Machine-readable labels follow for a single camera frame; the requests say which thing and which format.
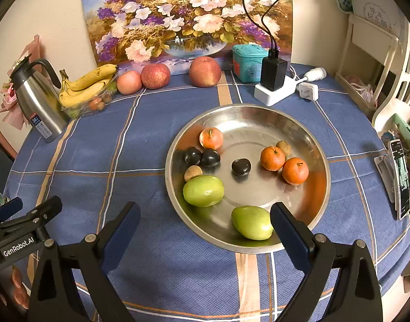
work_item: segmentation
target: teal container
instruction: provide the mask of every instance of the teal container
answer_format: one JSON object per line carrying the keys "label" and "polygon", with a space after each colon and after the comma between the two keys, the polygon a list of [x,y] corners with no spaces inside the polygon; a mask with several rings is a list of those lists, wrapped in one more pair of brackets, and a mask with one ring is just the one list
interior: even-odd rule
{"label": "teal container", "polygon": [[233,52],[233,71],[243,83],[259,82],[261,61],[268,51],[258,45],[235,45]]}

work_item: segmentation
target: bolt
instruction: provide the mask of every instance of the bolt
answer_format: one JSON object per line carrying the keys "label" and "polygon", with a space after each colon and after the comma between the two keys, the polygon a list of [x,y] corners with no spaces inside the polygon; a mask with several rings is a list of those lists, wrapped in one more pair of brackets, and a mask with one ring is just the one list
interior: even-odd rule
{"label": "bolt", "polygon": [[96,235],[94,233],[89,233],[85,238],[86,242],[92,243],[96,240]]}
{"label": "bolt", "polygon": [[327,237],[325,235],[323,235],[322,233],[318,233],[315,235],[315,239],[318,242],[324,243],[327,240]]}
{"label": "bolt", "polygon": [[44,246],[46,246],[47,248],[50,248],[52,245],[54,245],[54,240],[52,238],[45,240]]}
{"label": "bolt", "polygon": [[364,248],[366,243],[363,240],[356,240],[356,245],[360,248]]}

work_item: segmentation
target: black plum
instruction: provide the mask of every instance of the black plum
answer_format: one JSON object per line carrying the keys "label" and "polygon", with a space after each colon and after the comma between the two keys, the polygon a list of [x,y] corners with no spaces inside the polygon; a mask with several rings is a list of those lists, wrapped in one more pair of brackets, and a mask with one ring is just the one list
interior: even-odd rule
{"label": "black plum", "polygon": [[232,162],[232,171],[239,176],[245,176],[251,170],[251,162],[246,158],[240,158]]}
{"label": "black plum", "polygon": [[199,164],[202,158],[202,153],[200,150],[196,149],[194,146],[191,146],[184,153],[184,161],[188,166],[193,166]]}
{"label": "black plum", "polygon": [[202,153],[201,163],[204,167],[215,167],[220,163],[220,154],[213,149],[205,149]]}

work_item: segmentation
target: round stainless steel tray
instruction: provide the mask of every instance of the round stainless steel tray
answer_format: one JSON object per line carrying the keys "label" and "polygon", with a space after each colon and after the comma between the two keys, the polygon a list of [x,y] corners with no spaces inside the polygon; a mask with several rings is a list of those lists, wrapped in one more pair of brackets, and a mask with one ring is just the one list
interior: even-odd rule
{"label": "round stainless steel tray", "polygon": [[[199,134],[207,127],[217,127],[224,134],[218,149],[221,164],[202,168],[204,174],[219,177],[224,184],[224,198],[216,205],[198,208],[183,197],[184,151],[190,146],[203,150]],[[261,151],[280,140],[291,145],[291,157],[299,157],[309,167],[305,183],[286,183],[281,172],[270,172],[260,164]],[[247,177],[231,172],[231,163],[239,158],[251,162]],[[270,210],[282,201],[309,229],[313,229],[324,213],[330,195],[330,169],[326,156],[315,137],[298,121],[283,112],[252,104],[221,106],[191,120],[177,134],[166,158],[165,182],[169,198],[184,223],[208,242],[238,253],[268,253],[283,249],[274,232],[268,240],[244,238],[231,221],[231,212],[238,206],[260,206]]]}

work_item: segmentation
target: black power adapter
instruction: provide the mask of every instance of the black power adapter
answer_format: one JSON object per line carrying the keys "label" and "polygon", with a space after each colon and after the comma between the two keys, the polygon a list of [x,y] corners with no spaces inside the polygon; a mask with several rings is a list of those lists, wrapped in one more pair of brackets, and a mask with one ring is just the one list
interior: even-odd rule
{"label": "black power adapter", "polygon": [[276,91],[284,85],[287,73],[287,61],[278,57],[278,52],[269,50],[269,55],[261,62],[260,84],[270,91]]}

